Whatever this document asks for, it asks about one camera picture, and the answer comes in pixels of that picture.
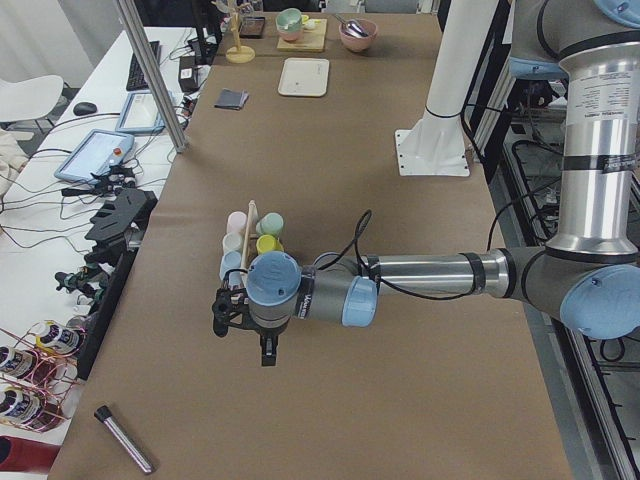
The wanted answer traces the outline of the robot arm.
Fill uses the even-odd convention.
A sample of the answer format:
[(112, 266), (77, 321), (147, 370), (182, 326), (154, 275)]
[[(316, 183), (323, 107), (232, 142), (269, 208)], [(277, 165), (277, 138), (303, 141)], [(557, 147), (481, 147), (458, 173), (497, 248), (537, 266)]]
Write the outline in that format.
[(431, 301), (489, 294), (516, 299), (594, 339), (639, 324), (639, 252), (626, 236), (639, 156), (639, 5), (635, 1), (518, 1), (511, 71), (566, 78), (559, 224), (542, 247), (483, 254), (347, 258), (300, 266), (269, 252), (250, 265), (244, 319), (261, 361), (276, 362), (289, 320), (365, 327), (386, 290)]

